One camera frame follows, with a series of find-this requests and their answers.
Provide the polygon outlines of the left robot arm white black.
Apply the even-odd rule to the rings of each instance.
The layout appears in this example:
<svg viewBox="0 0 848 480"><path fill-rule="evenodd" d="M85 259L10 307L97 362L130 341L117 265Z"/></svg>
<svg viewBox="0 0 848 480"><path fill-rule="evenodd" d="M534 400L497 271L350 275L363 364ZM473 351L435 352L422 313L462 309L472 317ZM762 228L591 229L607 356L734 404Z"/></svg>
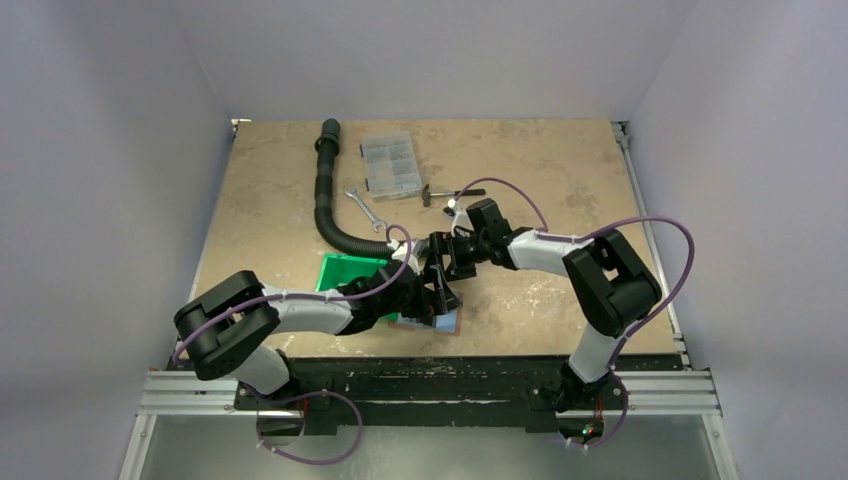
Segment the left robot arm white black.
<svg viewBox="0 0 848 480"><path fill-rule="evenodd" d="M272 408L284 409L297 399L298 379L285 354L265 346L270 335L349 336L392 314L430 325L460 306L440 268L418 273L393 260L321 292L278 289L242 270L183 306L174 324L198 379L231 376Z"/></svg>

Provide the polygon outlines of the green plastic bin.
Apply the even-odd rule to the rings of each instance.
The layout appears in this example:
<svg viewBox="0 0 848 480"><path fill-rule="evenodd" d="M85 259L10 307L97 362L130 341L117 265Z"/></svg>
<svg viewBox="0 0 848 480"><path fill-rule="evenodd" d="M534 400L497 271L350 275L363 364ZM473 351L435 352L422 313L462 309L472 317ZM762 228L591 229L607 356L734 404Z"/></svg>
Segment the green plastic bin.
<svg viewBox="0 0 848 480"><path fill-rule="evenodd" d="M337 290L359 277L371 277L387 264L386 260L326 253L315 285L317 292Z"/></svg>

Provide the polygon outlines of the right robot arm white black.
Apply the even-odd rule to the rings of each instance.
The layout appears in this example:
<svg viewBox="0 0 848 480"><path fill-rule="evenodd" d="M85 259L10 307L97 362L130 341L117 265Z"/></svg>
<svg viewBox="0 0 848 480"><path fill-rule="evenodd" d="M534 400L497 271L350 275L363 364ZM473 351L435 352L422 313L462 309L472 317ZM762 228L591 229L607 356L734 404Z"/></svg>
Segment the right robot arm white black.
<svg viewBox="0 0 848 480"><path fill-rule="evenodd" d="M428 239L428 264L447 281L472 278L480 263L545 272L570 281L588 325L562 369L561 392L576 407L596 399L627 330L662 298L654 275L624 235L610 227L587 237L510 226L484 198L455 208L447 232Z"/></svg>

